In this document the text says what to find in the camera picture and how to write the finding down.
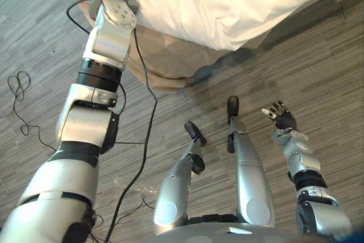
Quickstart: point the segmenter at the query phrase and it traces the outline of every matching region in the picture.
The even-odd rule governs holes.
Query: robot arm
[[[297,130],[292,114],[282,102],[262,112],[277,127],[273,134],[287,159],[288,177],[297,190],[296,224],[300,234],[319,234],[340,239],[351,232],[351,223],[328,190],[320,162],[313,155],[308,137]]]
[[[98,157],[115,142],[117,88],[136,19],[125,0],[90,0],[96,26],[56,127],[57,152],[35,173],[0,242],[81,243],[94,225]]]

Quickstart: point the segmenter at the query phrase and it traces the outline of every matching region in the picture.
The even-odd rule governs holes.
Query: beige cloth
[[[139,48],[151,87],[161,92],[184,87],[199,68],[239,47],[256,48],[271,28],[317,1],[138,0]],[[87,4],[81,7],[87,16]],[[127,67],[145,81],[133,39]]]
[[[310,0],[300,6],[291,15],[297,14],[319,0]],[[88,21],[88,4],[80,4]],[[257,48],[271,30],[250,39],[242,47]],[[150,87],[158,92],[174,93],[186,86],[186,79],[201,67],[214,64],[227,50],[213,50],[182,39],[162,34],[160,32],[138,25],[136,28],[139,49],[148,68]],[[140,62],[134,39],[130,43],[130,55],[127,68],[145,84],[145,75]]]

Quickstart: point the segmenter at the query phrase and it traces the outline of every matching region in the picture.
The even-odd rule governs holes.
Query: gray laminate floor
[[[75,81],[87,36],[64,14],[72,0],[0,0],[0,98],[6,114],[13,97],[8,75],[27,71],[32,83],[17,105],[30,124],[42,127],[42,138],[55,145],[54,128],[69,85]],[[363,225],[363,2],[336,4],[321,20],[304,18],[304,28],[270,37],[256,52],[226,57],[208,68],[208,77],[192,79],[177,94],[158,94],[147,163],[127,194],[120,215],[135,208],[145,194],[154,204],[160,182],[189,142],[183,123],[193,121],[205,134],[205,172],[192,182],[188,215],[234,213],[234,157],[226,152],[229,128],[226,100],[241,99],[241,120],[256,145],[274,198],[277,227],[295,231],[296,197],[286,176],[286,160],[270,135],[273,124],[260,108],[283,100],[308,134],[329,188],[352,223]],[[80,12],[76,18],[83,23]],[[287,30],[280,25],[276,30]],[[122,82],[127,92],[118,139],[143,141],[152,99],[128,71]],[[11,115],[0,120],[0,225],[15,207],[35,170],[52,154],[37,141],[36,129],[21,135],[21,122]],[[137,172],[142,147],[116,145],[100,157],[95,209],[105,223],[94,230],[104,237],[116,202]],[[141,242],[152,237],[152,210],[143,206],[116,226],[111,241]]]

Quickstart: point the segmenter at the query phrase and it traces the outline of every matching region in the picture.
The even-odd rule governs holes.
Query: robotic hand
[[[327,189],[320,162],[308,145],[308,137],[286,106],[278,101],[263,114],[274,121],[273,140],[281,145],[287,158],[288,177],[297,190],[296,223],[300,234],[319,234],[340,239],[351,232],[351,223],[338,201]]]
[[[273,103],[269,110],[262,108],[262,112],[274,121],[278,129],[286,132],[297,130],[296,119],[281,101]]]

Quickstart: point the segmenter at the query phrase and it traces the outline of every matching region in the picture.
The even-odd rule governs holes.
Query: robot leg
[[[227,112],[232,133],[227,149],[235,153],[238,221],[274,227],[274,208],[266,174],[244,124],[237,117],[238,111],[238,98],[230,97]]]
[[[191,172],[200,174],[205,170],[201,147],[206,144],[206,140],[193,123],[187,122],[185,128],[192,142],[162,182],[153,216],[156,235],[187,223]]]

